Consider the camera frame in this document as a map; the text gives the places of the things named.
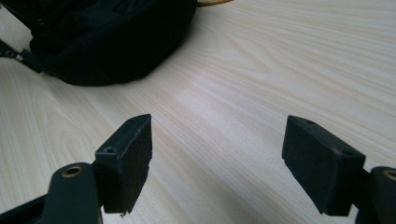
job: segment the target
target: black backpack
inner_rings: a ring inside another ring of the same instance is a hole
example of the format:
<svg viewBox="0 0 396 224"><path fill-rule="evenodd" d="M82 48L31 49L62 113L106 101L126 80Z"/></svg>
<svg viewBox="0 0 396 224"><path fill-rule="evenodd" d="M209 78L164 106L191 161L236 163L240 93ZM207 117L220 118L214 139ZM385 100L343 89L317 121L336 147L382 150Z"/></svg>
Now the black backpack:
<svg viewBox="0 0 396 224"><path fill-rule="evenodd" d="M0 0L31 31L32 54L0 57L80 86L146 76L186 34L196 0Z"/></svg>

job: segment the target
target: wooden table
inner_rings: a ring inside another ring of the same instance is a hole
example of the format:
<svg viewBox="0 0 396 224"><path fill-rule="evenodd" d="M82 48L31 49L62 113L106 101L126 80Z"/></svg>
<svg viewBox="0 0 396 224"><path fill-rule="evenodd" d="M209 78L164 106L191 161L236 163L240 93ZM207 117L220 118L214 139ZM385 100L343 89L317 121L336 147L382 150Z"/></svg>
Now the wooden table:
<svg viewBox="0 0 396 224"><path fill-rule="evenodd" d="M4 9L0 37L29 31ZM354 223L321 216L281 159L287 115L396 166L396 2L236 0L198 8L148 77L81 88L0 60L0 212L92 162L127 119L152 115L153 159L131 215L105 223Z"/></svg>

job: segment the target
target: metal screw hole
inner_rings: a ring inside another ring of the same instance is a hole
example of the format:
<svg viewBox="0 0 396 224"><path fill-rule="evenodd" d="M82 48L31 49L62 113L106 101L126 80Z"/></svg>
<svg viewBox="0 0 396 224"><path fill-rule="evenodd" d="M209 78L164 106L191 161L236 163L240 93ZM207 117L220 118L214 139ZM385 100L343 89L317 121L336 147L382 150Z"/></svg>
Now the metal screw hole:
<svg viewBox="0 0 396 224"><path fill-rule="evenodd" d="M385 176L387 176L388 178L392 179L392 180L396 180L396 171L393 170L386 170L384 171Z"/></svg>
<svg viewBox="0 0 396 224"><path fill-rule="evenodd" d="M14 57L14 55L15 55L15 52L12 51L12 50L8 50L8 51L6 52L6 56L9 57L9 58Z"/></svg>
<svg viewBox="0 0 396 224"><path fill-rule="evenodd" d="M44 25L44 20L43 20L43 19L38 19L38 20L37 20L37 23L38 23L39 25Z"/></svg>
<svg viewBox="0 0 396 224"><path fill-rule="evenodd" d="M108 153L115 153L115 152L116 152L116 149L114 149L114 148L112 148L112 147L108 147L108 148L105 148L105 152L108 152Z"/></svg>
<svg viewBox="0 0 396 224"><path fill-rule="evenodd" d="M72 166L67 168L62 172L63 177L73 177L82 173L82 168L80 166Z"/></svg>

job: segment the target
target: black plastic clip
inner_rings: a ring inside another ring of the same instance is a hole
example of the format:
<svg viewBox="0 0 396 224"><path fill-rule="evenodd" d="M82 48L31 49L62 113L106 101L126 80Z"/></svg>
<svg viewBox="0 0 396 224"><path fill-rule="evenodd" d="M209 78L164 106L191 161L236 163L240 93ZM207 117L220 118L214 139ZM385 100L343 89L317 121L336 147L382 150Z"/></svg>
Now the black plastic clip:
<svg viewBox="0 0 396 224"><path fill-rule="evenodd" d="M21 53L18 53L15 49L10 47L2 40L0 40L0 58L15 59L18 62L30 67L37 73L40 73L44 70L41 62L39 62L29 51L24 49Z"/></svg>
<svg viewBox="0 0 396 224"><path fill-rule="evenodd" d="M365 156L315 122L288 117L282 158L320 213L356 223L396 223L396 169L363 169Z"/></svg>

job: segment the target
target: black plastic part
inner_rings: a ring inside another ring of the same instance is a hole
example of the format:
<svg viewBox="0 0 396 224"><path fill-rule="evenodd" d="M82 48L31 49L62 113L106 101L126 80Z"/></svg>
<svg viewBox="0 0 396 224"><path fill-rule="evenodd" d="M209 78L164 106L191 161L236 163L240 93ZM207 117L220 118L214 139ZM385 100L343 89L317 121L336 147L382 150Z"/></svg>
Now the black plastic part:
<svg viewBox="0 0 396 224"><path fill-rule="evenodd" d="M356 224L379 224L378 217L375 212L372 197L370 195L370 174L361 170L361 175L356 176L350 198L353 204L359 209L356 217Z"/></svg>
<svg viewBox="0 0 396 224"><path fill-rule="evenodd" d="M348 215L363 154L315 122L289 116L282 158L320 213Z"/></svg>
<svg viewBox="0 0 396 224"><path fill-rule="evenodd" d="M10 58L23 63L30 67L37 73L43 71L44 67L41 62L38 61L29 51L24 49L21 53L18 53L15 49L10 47L8 44L0 40L0 58Z"/></svg>
<svg viewBox="0 0 396 224"><path fill-rule="evenodd" d="M132 211L148 177L151 156L151 115L127 120L96 151L94 166L106 213Z"/></svg>
<svg viewBox="0 0 396 224"><path fill-rule="evenodd" d="M375 167L369 189L379 222L396 223L396 169Z"/></svg>
<svg viewBox="0 0 396 224"><path fill-rule="evenodd" d="M41 221L44 224L102 223L95 174L90 164L70 164L53 174Z"/></svg>
<svg viewBox="0 0 396 224"><path fill-rule="evenodd" d="M1 224L39 224L46 195L15 207L0 215Z"/></svg>

